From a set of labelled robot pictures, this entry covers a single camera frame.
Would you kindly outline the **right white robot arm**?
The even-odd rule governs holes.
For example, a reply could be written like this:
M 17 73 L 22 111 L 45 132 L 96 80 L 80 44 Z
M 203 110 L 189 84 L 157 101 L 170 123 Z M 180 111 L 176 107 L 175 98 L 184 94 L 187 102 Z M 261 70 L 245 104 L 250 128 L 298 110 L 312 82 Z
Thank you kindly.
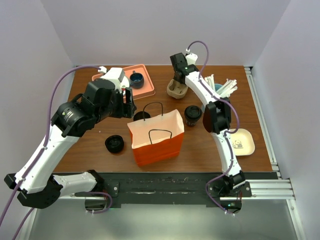
M 230 130 L 234 107 L 227 97 L 221 97 L 210 87 L 198 68 L 188 62 L 186 55 L 176 53 L 170 56 L 170 61 L 174 70 L 173 79 L 189 87 L 204 105 L 202 123 L 215 141 L 222 166 L 222 177 L 214 182 L 227 196 L 233 197 L 246 182 L 231 141 L 231 134 L 236 132 Z

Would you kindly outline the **cardboard cup carrier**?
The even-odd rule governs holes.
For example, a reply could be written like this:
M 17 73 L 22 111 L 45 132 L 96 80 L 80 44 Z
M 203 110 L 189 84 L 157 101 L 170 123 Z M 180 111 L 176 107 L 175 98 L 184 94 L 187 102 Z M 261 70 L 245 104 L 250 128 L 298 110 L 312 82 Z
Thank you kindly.
M 174 99 L 182 99 L 188 91 L 188 86 L 172 79 L 166 88 L 167 94 Z

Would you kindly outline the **orange paper bag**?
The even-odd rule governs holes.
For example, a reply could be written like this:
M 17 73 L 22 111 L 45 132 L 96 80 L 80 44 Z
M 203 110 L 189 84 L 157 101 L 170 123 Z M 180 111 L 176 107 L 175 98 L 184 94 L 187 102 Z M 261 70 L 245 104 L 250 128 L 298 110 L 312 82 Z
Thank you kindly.
M 177 109 L 127 124 L 131 137 L 131 149 L 139 167 L 156 163 L 180 154 L 185 126 Z

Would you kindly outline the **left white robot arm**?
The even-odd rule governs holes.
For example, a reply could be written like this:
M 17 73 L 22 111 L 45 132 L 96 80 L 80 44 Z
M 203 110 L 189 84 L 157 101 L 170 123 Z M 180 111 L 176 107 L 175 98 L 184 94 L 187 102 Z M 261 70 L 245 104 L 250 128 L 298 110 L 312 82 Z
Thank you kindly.
M 130 119 L 136 109 L 131 87 L 122 88 L 103 78 L 89 82 L 84 93 L 59 106 L 35 157 L 19 172 L 7 174 L 4 182 L 19 192 L 17 199 L 23 206 L 35 209 L 45 209 L 74 193 L 99 196 L 105 181 L 95 170 L 74 175 L 54 175 L 53 171 L 86 131 L 107 117 Z

